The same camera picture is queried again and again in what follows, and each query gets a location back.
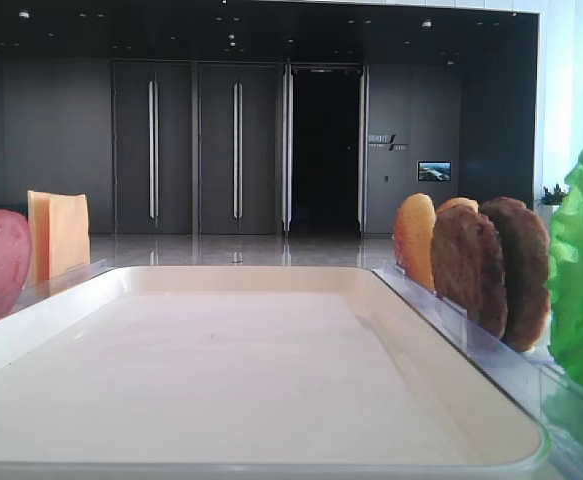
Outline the orange cheese slice outer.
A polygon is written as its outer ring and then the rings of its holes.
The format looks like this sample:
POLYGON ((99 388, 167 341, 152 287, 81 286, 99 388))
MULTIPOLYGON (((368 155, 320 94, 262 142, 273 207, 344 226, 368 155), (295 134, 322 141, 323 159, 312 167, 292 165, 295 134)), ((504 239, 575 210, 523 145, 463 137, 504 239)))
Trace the orange cheese slice outer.
POLYGON ((29 190, 28 223, 32 240, 29 284, 36 285, 49 279, 49 200, 45 192, 29 190))

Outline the cream rectangular tray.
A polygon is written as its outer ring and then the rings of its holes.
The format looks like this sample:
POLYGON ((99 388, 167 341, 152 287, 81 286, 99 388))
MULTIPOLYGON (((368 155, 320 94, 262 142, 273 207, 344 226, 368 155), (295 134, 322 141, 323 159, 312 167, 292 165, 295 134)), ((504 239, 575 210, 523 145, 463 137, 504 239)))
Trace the cream rectangular tray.
POLYGON ((0 479, 529 479, 549 449, 368 270, 125 267, 0 320, 0 479))

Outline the left clear acrylic rail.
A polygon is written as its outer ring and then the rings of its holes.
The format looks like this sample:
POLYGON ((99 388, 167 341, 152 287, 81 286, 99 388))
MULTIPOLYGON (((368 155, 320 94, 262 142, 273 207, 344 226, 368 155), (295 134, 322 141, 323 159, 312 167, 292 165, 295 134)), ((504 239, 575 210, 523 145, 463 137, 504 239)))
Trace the left clear acrylic rail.
POLYGON ((110 270, 112 265, 100 260, 90 265, 81 265, 67 273, 22 289, 10 289, 0 294, 0 319, 73 288, 110 270))

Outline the golden bun left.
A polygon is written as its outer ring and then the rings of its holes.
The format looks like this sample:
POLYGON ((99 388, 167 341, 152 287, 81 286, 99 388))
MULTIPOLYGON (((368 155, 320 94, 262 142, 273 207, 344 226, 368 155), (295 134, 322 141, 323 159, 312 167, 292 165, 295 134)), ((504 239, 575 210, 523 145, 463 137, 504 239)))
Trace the golden bun left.
POLYGON ((411 280, 434 290, 430 247, 436 213, 431 198, 423 193, 408 196, 397 210, 394 225, 396 262, 411 280))

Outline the brown meat patty right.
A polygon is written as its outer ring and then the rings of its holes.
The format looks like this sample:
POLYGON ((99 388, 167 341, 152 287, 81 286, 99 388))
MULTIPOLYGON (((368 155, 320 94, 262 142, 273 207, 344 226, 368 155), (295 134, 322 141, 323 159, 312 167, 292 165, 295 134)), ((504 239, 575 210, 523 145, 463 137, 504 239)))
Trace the brown meat patty right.
POLYGON ((489 200, 479 212, 497 229, 503 253, 508 314, 502 341, 517 352, 528 351, 541 337, 551 307, 547 229, 517 199, 489 200))

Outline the orange cheese slice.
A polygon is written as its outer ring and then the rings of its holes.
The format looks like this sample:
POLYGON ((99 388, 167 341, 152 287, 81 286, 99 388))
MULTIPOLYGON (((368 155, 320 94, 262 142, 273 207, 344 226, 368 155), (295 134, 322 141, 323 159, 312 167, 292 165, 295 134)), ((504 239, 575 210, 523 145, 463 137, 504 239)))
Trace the orange cheese slice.
POLYGON ((90 264, 87 198, 51 195, 49 198, 49 276, 90 264))
POLYGON ((36 285, 49 279, 49 200, 45 192, 29 190, 28 223, 32 240, 29 284, 36 285))

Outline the wall display screen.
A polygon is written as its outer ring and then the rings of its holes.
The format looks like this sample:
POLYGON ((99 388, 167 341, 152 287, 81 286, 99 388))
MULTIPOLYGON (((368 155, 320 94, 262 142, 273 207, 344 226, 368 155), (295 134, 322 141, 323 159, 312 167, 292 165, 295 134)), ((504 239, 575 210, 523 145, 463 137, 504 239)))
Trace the wall display screen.
POLYGON ((421 182, 449 182, 451 180, 451 163, 419 161, 417 177, 421 182))

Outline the right clear acrylic rail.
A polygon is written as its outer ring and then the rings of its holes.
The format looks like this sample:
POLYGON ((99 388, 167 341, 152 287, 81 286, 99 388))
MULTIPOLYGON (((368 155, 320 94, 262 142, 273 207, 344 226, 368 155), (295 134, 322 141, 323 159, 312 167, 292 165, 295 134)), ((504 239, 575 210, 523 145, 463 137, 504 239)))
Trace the right clear acrylic rail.
POLYGON ((547 350, 519 354, 399 267, 386 263, 374 272, 545 427, 548 459, 532 474, 534 479, 583 479, 583 387, 549 359, 547 350))

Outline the dark double door middle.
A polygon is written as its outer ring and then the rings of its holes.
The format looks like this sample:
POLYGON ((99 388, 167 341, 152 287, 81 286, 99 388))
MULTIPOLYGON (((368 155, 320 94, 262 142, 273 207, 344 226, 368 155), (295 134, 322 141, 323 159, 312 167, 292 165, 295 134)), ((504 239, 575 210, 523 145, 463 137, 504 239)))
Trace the dark double door middle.
POLYGON ((275 68, 204 64, 199 98, 201 232, 274 234, 275 68))

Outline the brown meat patty left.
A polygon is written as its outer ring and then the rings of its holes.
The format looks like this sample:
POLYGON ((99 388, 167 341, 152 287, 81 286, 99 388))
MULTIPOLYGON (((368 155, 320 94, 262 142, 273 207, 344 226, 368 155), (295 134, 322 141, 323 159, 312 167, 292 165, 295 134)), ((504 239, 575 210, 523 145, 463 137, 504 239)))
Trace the brown meat patty left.
POLYGON ((502 338, 508 310, 504 260, 488 217, 466 205, 438 214, 430 257, 437 296, 462 307, 469 320, 502 338))

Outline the clear acrylic rail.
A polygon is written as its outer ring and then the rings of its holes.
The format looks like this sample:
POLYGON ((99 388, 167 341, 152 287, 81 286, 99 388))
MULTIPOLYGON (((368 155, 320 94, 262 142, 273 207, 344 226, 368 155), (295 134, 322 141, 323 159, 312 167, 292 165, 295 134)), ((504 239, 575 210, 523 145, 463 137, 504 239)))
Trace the clear acrylic rail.
POLYGON ((10 289, 0 294, 0 319, 73 288, 110 270, 112 265, 100 260, 90 265, 81 265, 67 273, 22 289, 10 289))
POLYGON ((549 359, 547 350, 519 354, 399 267, 386 263, 374 272, 545 427, 548 459, 532 474, 534 479, 583 479, 583 387, 549 359))

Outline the orange cheese slice inner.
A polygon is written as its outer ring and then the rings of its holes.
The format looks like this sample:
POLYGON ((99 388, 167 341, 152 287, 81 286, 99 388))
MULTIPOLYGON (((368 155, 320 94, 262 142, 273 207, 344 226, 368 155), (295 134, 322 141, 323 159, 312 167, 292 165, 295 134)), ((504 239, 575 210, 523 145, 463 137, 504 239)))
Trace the orange cheese slice inner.
POLYGON ((87 198, 51 195, 49 198, 49 276, 90 264, 87 198))

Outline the dark double door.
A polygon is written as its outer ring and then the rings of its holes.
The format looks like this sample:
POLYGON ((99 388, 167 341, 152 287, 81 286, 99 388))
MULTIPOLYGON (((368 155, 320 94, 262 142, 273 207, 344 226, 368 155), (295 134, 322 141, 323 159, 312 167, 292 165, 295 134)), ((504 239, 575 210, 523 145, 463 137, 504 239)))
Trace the dark double door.
POLYGON ((192 232, 191 66, 113 64, 119 234, 192 232))
POLYGON ((275 68, 204 64, 199 98, 201 232, 274 234, 275 68))

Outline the golden bun right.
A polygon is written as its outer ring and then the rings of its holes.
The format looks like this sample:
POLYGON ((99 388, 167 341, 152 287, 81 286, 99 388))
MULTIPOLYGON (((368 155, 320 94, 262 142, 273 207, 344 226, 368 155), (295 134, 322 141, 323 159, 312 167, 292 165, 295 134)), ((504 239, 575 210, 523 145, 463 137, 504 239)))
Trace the golden bun right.
POLYGON ((466 197, 455 197, 445 201, 442 205, 440 205, 436 209, 436 213, 441 214, 442 212, 456 206, 468 207, 472 209, 474 212, 477 212, 479 210, 479 203, 476 200, 469 199, 466 197))

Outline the dark double door left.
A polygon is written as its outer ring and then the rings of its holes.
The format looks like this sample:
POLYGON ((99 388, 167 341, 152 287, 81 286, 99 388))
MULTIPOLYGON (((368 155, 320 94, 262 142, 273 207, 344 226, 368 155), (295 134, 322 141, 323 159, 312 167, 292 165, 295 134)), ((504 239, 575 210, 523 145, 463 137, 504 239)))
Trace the dark double door left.
POLYGON ((192 232, 191 66, 113 64, 119 234, 192 232))

